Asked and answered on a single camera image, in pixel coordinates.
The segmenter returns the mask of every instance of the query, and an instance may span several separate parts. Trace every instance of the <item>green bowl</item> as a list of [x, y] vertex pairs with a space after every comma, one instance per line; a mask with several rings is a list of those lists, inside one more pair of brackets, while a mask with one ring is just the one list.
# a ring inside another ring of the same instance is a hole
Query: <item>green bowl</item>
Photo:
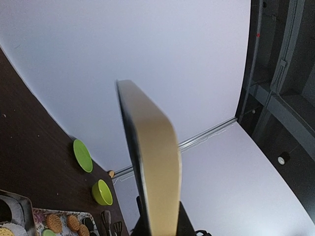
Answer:
[[93, 185], [92, 195], [95, 201], [102, 206], [111, 206], [113, 204], [112, 193], [102, 179]]
[[81, 168], [84, 171], [91, 173], [93, 170], [93, 162], [90, 153], [84, 143], [78, 139], [74, 140], [73, 150], [75, 158], [77, 159]]

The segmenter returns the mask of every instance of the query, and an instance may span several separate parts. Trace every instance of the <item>dark wooden table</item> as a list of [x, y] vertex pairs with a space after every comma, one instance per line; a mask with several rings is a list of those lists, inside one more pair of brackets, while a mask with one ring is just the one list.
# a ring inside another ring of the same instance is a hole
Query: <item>dark wooden table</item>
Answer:
[[[85, 173], [76, 162], [72, 142], [0, 50], [0, 189], [30, 198], [33, 207], [89, 212], [100, 234], [106, 235], [103, 210], [111, 211], [112, 222], [123, 221], [112, 180], [96, 163], [91, 174]], [[100, 206], [91, 196], [99, 179], [112, 191], [112, 206]]]

